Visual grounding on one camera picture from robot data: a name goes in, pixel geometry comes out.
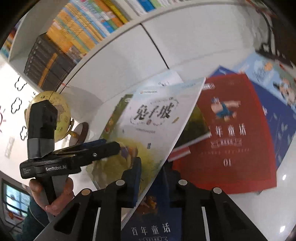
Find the person's left hand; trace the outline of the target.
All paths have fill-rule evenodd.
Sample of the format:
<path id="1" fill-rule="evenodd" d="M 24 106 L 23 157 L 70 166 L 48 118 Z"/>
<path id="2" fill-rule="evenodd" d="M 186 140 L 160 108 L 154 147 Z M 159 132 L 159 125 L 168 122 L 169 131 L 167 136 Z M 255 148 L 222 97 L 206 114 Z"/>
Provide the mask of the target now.
<path id="1" fill-rule="evenodd" d="M 36 204 L 38 204 L 41 209 L 54 216 L 57 216 L 74 198 L 74 183 L 70 177 L 68 177 L 65 182 L 65 187 L 62 194 L 51 204 L 45 204 L 45 202 L 42 200 L 41 194 L 43 191 L 43 187 L 36 179 L 31 179 L 29 181 L 29 187 L 31 189 L 31 193 Z"/>

